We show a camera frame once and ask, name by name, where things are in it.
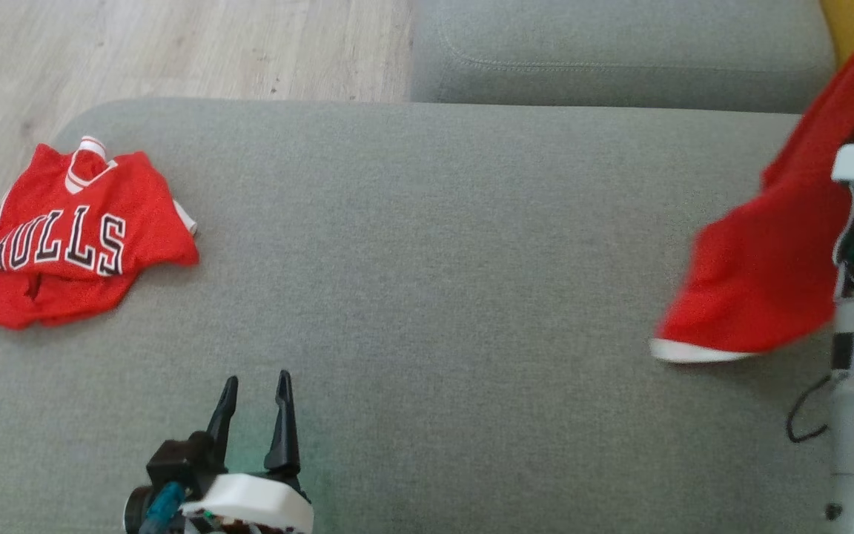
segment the yellow fabric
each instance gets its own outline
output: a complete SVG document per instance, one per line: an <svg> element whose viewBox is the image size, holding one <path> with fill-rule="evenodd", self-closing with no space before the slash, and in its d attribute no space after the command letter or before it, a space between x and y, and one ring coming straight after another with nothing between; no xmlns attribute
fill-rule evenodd
<svg viewBox="0 0 854 534"><path fill-rule="evenodd" d="M854 52L854 0L821 0L842 65Z"/></svg>

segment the red fabric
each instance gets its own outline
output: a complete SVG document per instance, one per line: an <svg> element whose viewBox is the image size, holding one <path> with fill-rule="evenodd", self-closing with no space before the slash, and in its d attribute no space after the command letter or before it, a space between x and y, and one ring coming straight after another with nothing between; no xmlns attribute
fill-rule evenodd
<svg viewBox="0 0 854 534"><path fill-rule="evenodd" d="M143 269L198 262L193 235L145 154L105 162L86 149L62 155L38 145L0 206L0 325L101 314Z"/></svg>
<svg viewBox="0 0 854 534"><path fill-rule="evenodd" d="M833 247L851 196L831 178L854 128L854 57L763 172L762 192L697 237L684 288L658 338L765 352L833 317Z"/></svg>

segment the gray sofa seat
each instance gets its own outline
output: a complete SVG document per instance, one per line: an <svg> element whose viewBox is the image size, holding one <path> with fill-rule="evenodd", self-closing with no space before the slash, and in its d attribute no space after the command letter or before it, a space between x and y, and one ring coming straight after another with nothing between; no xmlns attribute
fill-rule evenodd
<svg viewBox="0 0 854 534"><path fill-rule="evenodd" d="M834 71L818 0L417 0L417 102L801 112Z"/></svg>
<svg viewBox="0 0 854 534"><path fill-rule="evenodd" d="M58 135L145 150L202 263L109 314L0 329L0 533L118 533L228 375L228 466L294 376L319 533L817 531L824 440L787 410L824 335L654 361L692 233L748 199L795 116L143 100Z"/></svg>

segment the bulls jersey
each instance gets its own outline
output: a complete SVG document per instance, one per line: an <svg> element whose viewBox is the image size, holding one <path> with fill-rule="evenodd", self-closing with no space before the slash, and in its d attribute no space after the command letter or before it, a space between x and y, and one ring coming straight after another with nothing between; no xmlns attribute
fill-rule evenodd
<svg viewBox="0 0 854 534"><path fill-rule="evenodd" d="M57 325L116 306L143 269L199 262L196 223L145 153L108 161L86 136L38 145L0 205L0 325Z"/></svg>

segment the black wire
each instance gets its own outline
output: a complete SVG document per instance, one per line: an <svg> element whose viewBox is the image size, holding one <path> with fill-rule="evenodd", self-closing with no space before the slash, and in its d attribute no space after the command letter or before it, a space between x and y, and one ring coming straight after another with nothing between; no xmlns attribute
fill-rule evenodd
<svg viewBox="0 0 854 534"><path fill-rule="evenodd" d="M820 428L813 430L813 432L797 436L792 431L792 420L796 419L796 412L799 412L799 409L803 408L803 403L806 402L806 399L809 398L813 392L817 391L817 389L820 389L822 386L826 385L831 378L833 378L832 375L824 376L824 378L820 379L818 382L810 386L809 389L804 391L802 395L799 395L799 398L796 399L796 404L793 405L792 409L790 410L790 414L786 416L786 436L789 437L790 441L792 441L793 443L803 443L804 441L819 437L823 435L826 430L830 429L830 426L823 425L820 426Z"/></svg>

